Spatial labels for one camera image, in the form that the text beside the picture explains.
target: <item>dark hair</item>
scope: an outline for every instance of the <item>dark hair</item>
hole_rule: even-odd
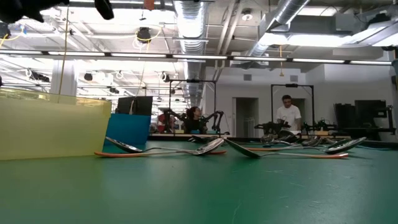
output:
[[[289,95],[284,95],[284,96],[282,97],[282,101],[284,101],[284,100],[291,100],[291,99],[292,99],[292,97],[289,96]]]
[[[193,114],[195,113],[195,111],[198,109],[199,107],[197,106],[192,106],[191,108],[187,109],[187,117],[189,119],[193,119]]]

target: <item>translucent yellow bin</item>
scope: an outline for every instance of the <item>translucent yellow bin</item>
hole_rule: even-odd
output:
[[[111,103],[0,88],[0,160],[102,151]]]

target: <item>person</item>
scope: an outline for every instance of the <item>person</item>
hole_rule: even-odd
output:
[[[199,107],[192,106],[187,110],[187,118],[184,121],[184,133],[190,134],[191,131],[199,130],[200,134],[206,134],[206,126],[205,124],[201,124],[200,122],[201,111]]]
[[[288,125],[290,125],[290,131],[301,131],[301,114],[299,108],[292,104],[292,97],[289,95],[284,95],[282,101],[284,105],[276,111],[278,123],[282,120],[287,121]]]

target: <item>woman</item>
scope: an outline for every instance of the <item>woman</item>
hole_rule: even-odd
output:
[[[206,134],[206,124],[200,122],[201,111],[199,107],[192,106],[187,109],[187,118],[184,121],[184,132],[185,134],[191,134],[191,131],[199,131],[200,134]]]

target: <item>white t-shirt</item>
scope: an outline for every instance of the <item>white t-shirt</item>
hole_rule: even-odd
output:
[[[299,131],[297,130],[297,124],[296,124],[296,119],[301,118],[300,110],[298,107],[292,105],[290,108],[286,108],[285,106],[281,106],[277,111],[276,111],[276,118],[277,119],[283,119],[289,123],[291,128],[289,130],[291,131]]]

